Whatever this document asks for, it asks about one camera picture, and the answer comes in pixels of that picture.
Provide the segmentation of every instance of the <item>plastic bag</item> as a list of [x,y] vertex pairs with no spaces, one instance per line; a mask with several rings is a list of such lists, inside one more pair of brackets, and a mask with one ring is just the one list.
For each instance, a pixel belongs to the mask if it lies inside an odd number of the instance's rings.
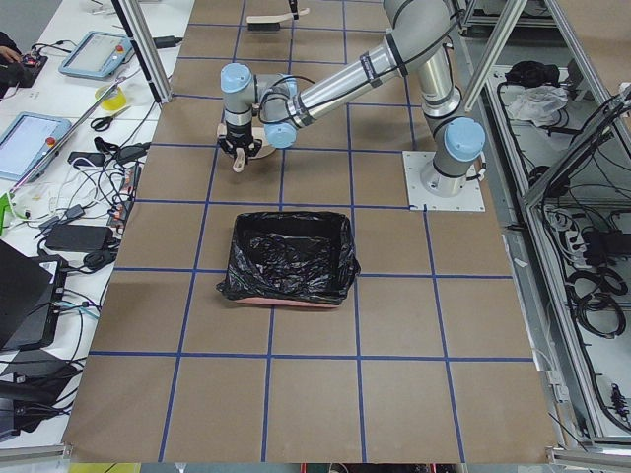
[[333,212],[257,212],[235,220],[227,299],[340,305],[359,274],[348,218]]
[[541,86],[526,89],[506,111],[514,120],[525,120],[534,126],[552,125],[559,120],[558,111],[568,102],[565,89]]

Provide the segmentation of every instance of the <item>brush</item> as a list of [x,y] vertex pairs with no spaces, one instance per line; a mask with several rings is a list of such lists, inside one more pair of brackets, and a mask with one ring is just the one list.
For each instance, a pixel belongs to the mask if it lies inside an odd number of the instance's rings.
[[[309,12],[309,8],[304,8],[298,12],[298,16],[302,17]],[[251,32],[277,32],[280,30],[280,24],[282,22],[288,22],[294,18],[293,13],[286,13],[284,15],[268,15],[247,17],[247,29]]]

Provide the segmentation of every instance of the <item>screen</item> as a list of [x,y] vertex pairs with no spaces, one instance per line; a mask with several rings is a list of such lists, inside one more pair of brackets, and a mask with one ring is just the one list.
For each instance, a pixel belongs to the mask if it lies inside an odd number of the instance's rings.
[[0,172],[22,175],[58,125],[55,120],[23,116],[0,143]]
[[78,71],[99,72],[103,65],[115,53],[115,48],[120,44],[120,37],[109,34],[93,34],[83,43],[82,47],[74,53],[66,67]]

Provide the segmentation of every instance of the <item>white cloth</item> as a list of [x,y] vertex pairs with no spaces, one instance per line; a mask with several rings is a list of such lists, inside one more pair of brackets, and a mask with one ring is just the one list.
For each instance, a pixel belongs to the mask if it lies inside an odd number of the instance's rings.
[[565,89],[541,86],[526,89],[507,107],[514,120],[531,121],[535,126],[552,125],[559,120],[558,111],[568,102]]

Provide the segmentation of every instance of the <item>white table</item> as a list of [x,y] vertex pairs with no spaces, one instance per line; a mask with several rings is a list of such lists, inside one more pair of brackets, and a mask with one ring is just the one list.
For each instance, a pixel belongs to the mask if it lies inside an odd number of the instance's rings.
[[[152,35],[183,36],[193,3],[194,0],[163,0],[159,3],[143,3],[142,10]],[[44,30],[39,42],[53,43],[60,39],[71,39],[78,42],[89,31],[123,32],[116,27],[119,25],[116,15],[93,15],[91,14],[93,9],[94,4],[88,0],[64,0]],[[0,101],[0,130],[6,129],[22,111],[65,117],[74,122],[94,103],[96,89],[110,84],[111,80],[78,79],[60,74],[57,67],[65,54],[57,54],[58,52],[54,49],[46,49],[43,52],[48,55],[49,60],[31,89],[18,90],[14,97]],[[168,75],[171,75],[174,70],[177,52],[178,48],[160,50],[160,57]],[[138,59],[133,58],[129,62],[128,74],[135,72],[138,68]],[[59,193],[60,184],[78,173],[78,171],[71,169],[67,163],[70,152],[95,151],[93,140],[97,135],[102,136],[108,142],[120,144],[141,123],[142,118],[145,117],[153,104],[153,96],[144,76],[139,73],[124,82],[121,87],[131,107],[117,118],[111,128],[104,133],[97,134],[90,128],[89,121],[83,123],[61,149],[59,156],[53,160],[45,174],[35,183],[18,190],[14,199],[18,210],[28,209],[33,217],[44,215],[49,211],[49,199],[56,199],[57,195],[61,196],[60,206],[65,206],[68,200],[64,200],[64,198],[70,197],[76,189],[77,183],[84,180],[83,177],[77,178],[74,182],[67,184]],[[99,108],[93,113],[93,117],[105,116],[106,114],[104,110]],[[130,144],[151,141],[159,115],[160,109],[155,106]],[[12,185],[13,182],[0,179],[0,194],[10,189]],[[89,209],[86,217],[96,217],[104,213],[107,208],[107,204],[98,204]],[[37,255],[36,240],[34,239],[37,230],[26,225],[16,225],[20,221],[10,216],[7,216],[6,219],[5,225],[12,224],[12,228],[3,232],[2,239],[27,256]],[[79,221],[78,223],[82,225],[105,225],[105,222],[106,218],[101,218]],[[60,254],[75,267],[81,265],[81,259],[84,256],[83,253]],[[98,301],[107,284],[112,266],[109,265],[93,275],[68,275],[66,288]],[[64,300],[81,302],[81,298],[73,296],[64,296]],[[46,352],[64,360],[72,356],[80,335],[79,317],[80,315],[73,311],[59,318],[54,342],[45,349]],[[83,318],[84,329],[77,358],[87,356],[97,326],[97,322],[91,317],[84,315]],[[10,361],[15,355],[16,353],[1,355],[0,361]],[[61,396],[74,389],[79,381],[79,376],[73,378]],[[58,444],[61,442],[67,422],[67,416],[59,416],[44,421],[33,433],[21,433],[13,439],[0,442],[0,448]]]

